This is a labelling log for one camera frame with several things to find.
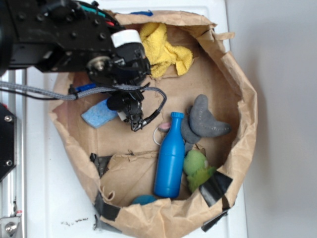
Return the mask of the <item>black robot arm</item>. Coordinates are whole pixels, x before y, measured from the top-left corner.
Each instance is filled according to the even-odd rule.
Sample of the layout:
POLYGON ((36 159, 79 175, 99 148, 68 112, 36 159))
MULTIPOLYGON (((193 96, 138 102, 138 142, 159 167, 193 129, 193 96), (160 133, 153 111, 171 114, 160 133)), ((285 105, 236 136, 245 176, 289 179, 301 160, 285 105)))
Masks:
POLYGON ((150 74, 139 32, 126 29, 98 3, 78 0, 3 0, 0 3, 0 72, 85 72, 110 89, 108 107, 124 112, 137 131, 144 118, 141 84, 150 74))

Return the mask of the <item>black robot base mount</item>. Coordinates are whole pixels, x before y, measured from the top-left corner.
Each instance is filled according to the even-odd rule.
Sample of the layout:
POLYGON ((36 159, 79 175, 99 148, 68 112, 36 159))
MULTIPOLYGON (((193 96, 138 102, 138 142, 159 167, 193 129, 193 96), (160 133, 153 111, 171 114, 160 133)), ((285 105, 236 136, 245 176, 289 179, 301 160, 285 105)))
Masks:
POLYGON ((16 166, 16 116, 0 104, 0 181, 16 166))

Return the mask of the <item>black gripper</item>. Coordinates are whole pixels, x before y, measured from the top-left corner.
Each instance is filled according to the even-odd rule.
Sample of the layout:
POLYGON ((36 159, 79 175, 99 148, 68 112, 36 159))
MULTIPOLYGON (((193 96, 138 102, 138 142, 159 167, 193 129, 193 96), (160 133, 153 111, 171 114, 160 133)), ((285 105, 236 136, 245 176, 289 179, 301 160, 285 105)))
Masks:
POLYGON ((142 128, 143 93, 140 89, 128 89, 141 86, 150 73, 150 63, 141 43, 127 43, 115 49, 108 56, 99 56, 87 64, 89 79, 98 86, 117 88, 110 92, 107 107, 125 114, 125 121, 133 131, 142 128))

